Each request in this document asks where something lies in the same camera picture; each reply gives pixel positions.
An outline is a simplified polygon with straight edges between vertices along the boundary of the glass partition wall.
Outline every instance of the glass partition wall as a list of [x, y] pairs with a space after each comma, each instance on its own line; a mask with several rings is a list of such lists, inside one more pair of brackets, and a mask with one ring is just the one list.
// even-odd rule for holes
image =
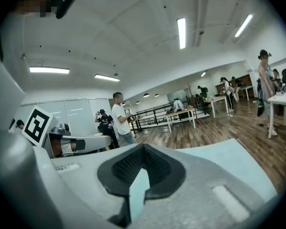
[[26, 124], [35, 105], [52, 114], [59, 123], [68, 124], [73, 136], [98, 133], [99, 124], [94, 120], [95, 113], [100, 109], [104, 109], [108, 115], [112, 114], [108, 99], [74, 99], [22, 105], [15, 114], [15, 120], [22, 120]]

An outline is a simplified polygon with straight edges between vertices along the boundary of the recessed ceiling light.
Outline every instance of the recessed ceiling light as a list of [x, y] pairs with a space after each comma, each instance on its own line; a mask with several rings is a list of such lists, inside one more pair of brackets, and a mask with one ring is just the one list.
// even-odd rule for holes
[[120, 81], [120, 79], [109, 77], [109, 76], [105, 76], [105, 75], [101, 75], [101, 74], [96, 74], [95, 78], [103, 79], [103, 80], [109, 80], [109, 81], [114, 81], [114, 82], [119, 82]]
[[251, 19], [253, 18], [252, 14], [248, 14], [247, 18], [245, 19], [244, 23], [242, 26], [238, 29], [237, 33], [235, 34], [235, 37], [239, 37], [240, 34], [243, 32], [243, 30], [246, 28], [246, 26], [249, 24]]
[[178, 19], [178, 31], [179, 31], [179, 44], [180, 49], [185, 48], [185, 37], [186, 37], [186, 26], [185, 26], [185, 18]]
[[69, 74], [69, 69], [63, 68], [52, 68], [52, 67], [37, 67], [31, 66], [30, 72], [31, 73], [59, 73], [59, 74]]
[[81, 109], [71, 109], [71, 111], [76, 111], [76, 110], [82, 110], [83, 108], [81, 108]]

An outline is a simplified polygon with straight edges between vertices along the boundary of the table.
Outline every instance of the table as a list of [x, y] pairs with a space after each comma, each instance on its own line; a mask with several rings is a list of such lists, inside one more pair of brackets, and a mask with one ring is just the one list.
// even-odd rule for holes
[[186, 112], [189, 115], [189, 121], [190, 122], [191, 122], [190, 112], [192, 113], [193, 126], [194, 126], [194, 129], [196, 129], [193, 109], [192, 108], [187, 108], [187, 109], [185, 109], [183, 111], [178, 111], [178, 112], [173, 112], [173, 113], [166, 114], [166, 121], [168, 123], [168, 128], [170, 129], [170, 133], [172, 133], [172, 129], [171, 129], [171, 123], [170, 123], [168, 117], [172, 117], [172, 116], [179, 115], [179, 114], [186, 113]]
[[240, 90], [243, 92], [243, 97], [245, 97], [244, 95], [244, 90], [246, 90], [247, 93], [247, 100], [249, 102], [249, 96], [248, 96], [248, 89], [252, 88], [253, 86], [245, 86], [245, 87], [241, 87]]
[[268, 101], [270, 102], [270, 127], [269, 127], [268, 138], [270, 139], [273, 130], [273, 118], [274, 118], [273, 104], [284, 105], [284, 125], [286, 125], [286, 94], [284, 94], [283, 96], [273, 96], [269, 98]]
[[214, 97], [212, 99], [206, 99], [204, 100], [205, 103], [211, 103], [212, 106], [212, 111], [213, 111], [213, 117], [215, 118], [215, 110], [214, 110], [214, 102], [220, 101], [220, 100], [225, 100], [225, 109], [227, 111], [227, 114], [229, 114], [229, 109], [228, 109], [228, 103], [227, 103], [227, 98], [226, 96], [220, 96], [220, 97]]
[[134, 119], [132, 121], [129, 121], [128, 123], [131, 123], [132, 124], [132, 127], [133, 127], [133, 133], [135, 134], [135, 130], [134, 130], [134, 126], [133, 126], [133, 123], [136, 123], [137, 125], [137, 129], [142, 131], [142, 128], [141, 128], [141, 124], [140, 124], [140, 118], [137, 118], [137, 119]]

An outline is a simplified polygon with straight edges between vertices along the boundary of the white sneaker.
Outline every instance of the white sneaker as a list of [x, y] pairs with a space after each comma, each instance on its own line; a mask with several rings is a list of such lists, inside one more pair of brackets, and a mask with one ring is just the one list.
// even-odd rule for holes
[[[270, 124], [269, 123], [267, 124], [267, 128], [268, 129], [270, 128]], [[275, 127], [273, 126], [272, 129], [275, 130]]]
[[273, 135], [273, 136], [277, 136], [277, 133], [276, 133], [276, 131], [275, 130], [272, 130], [272, 134], [271, 135]]

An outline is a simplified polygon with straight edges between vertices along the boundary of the white t-shirt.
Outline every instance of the white t-shirt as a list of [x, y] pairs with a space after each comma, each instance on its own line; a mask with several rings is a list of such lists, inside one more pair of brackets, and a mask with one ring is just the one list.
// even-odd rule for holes
[[130, 127], [129, 127], [128, 121], [125, 120], [123, 123], [120, 123], [120, 121], [118, 120], [118, 117], [120, 117], [120, 116], [122, 116], [122, 117], [126, 116], [124, 108], [122, 106], [115, 104], [112, 107], [112, 118], [114, 121], [114, 125], [118, 129], [118, 133], [121, 135], [125, 135], [127, 133], [130, 133]]
[[227, 93], [227, 95], [231, 94], [230, 83], [228, 81], [225, 82], [225, 92]]
[[178, 109], [184, 110], [184, 106], [180, 100], [175, 100], [174, 111], [177, 112]]

